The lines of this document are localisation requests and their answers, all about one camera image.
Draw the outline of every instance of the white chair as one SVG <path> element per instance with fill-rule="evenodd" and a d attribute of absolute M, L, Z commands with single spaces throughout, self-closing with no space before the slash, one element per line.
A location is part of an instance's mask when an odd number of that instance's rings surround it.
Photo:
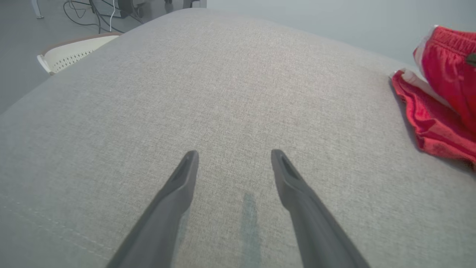
<path fill-rule="evenodd" d="M 120 35 L 111 32 L 59 43 L 46 49 L 37 59 L 46 72 L 54 75 Z"/>

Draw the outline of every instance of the gray cushion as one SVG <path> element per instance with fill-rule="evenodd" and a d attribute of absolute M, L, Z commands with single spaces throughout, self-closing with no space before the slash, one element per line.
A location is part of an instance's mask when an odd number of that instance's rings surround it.
<path fill-rule="evenodd" d="M 401 67 L 207 9 L 127 32 L 0 116 L 0 267 L 103 267 L 192 149 L 175 267 L 299 267 L 274 148 L 371 266 L 474 267 L 474 175 L 415 148 Z"/>

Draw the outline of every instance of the red athletic shorts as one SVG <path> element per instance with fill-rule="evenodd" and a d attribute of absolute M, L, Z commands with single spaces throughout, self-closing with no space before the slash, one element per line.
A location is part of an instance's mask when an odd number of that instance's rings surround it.
<path fill-rule="evenodd" d="M 476 133 L 476 68 L 466 63 L 472 53 L 476 53 L 476 32 L 438 26 L 426 42 L 421 68 L 433 90 Z"/>
<path fill-rule="evenodd" d="M 402 71 L 392 83 L 407 104 L 418 147 L 431 155 L 468 160 L 476 169 L 476 68 L 466 62 L 471 53 L 476 53 L 476 33 L 440 26 L 423 51 L 423 75 L 453 110 L 405 82 Z"/>

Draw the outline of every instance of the fabric texture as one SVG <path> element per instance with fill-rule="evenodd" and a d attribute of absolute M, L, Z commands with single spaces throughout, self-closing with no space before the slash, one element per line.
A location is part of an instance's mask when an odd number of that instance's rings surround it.
<path fill-rule="evenodd" d="M 300 267 L 275 148 L 372 267 L 474 267 L 474 173 L 415 148 L 402 66 L 208 9 L 127 32 L 0 115 L 0 267 L 104 267 L 193 149 L 174 267 Z"/>
<path fill-rule="evenodd" d="M 406 115 L 415 129 L 418 147 L 435 156 L 467 160 L 476 165 L 476 134 L 469 131 L 461 117 L 411 85 L 398 71 L 392 83 L 398 96 L 407 105 Z"/>
<path fill-rule="evenodd" d="M 475 52 L 476 32 L 438 26 L 426 42 L 421 68 L 430 86 L 476 134 L 476 67 L 466 63 L 467 56 Z"/>

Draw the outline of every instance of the chair leg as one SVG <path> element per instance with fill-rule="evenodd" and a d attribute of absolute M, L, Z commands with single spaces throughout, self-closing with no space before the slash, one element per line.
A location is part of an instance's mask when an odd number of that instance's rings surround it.
<path fill-rule="evenodd" d="M 38 7 L 38 0 L 31 0 L 31 5 L 33 6 L 33 10 L 35 10 L 36 18 L 43 19 L 44 17 L 40 13 L 40 8 Z"/>

